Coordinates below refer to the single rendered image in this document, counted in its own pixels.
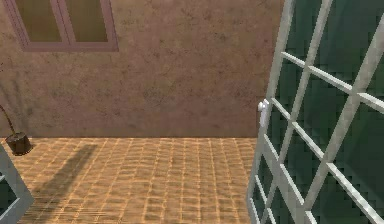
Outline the pink framed window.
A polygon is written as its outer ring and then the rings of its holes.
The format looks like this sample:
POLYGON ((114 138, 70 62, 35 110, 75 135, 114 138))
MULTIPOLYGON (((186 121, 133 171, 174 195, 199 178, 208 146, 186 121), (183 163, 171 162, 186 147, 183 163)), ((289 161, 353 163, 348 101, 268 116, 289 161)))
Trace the pink framed window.
POLYGON ((111 0, 0 0, 26 52, 115 52, 111 0))

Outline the white glazed door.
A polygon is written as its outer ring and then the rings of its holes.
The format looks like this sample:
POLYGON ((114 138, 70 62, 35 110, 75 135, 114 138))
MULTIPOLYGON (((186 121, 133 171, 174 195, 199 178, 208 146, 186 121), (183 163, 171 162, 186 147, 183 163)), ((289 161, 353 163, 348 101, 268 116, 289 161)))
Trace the white glazed door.
POLYGON ((0 224, 17 224, 33 202, 31 192, 0 144, 0 224))
POLYGON ((264 99, 251 224, 384 224, 384 0, 284 0, 264 99))

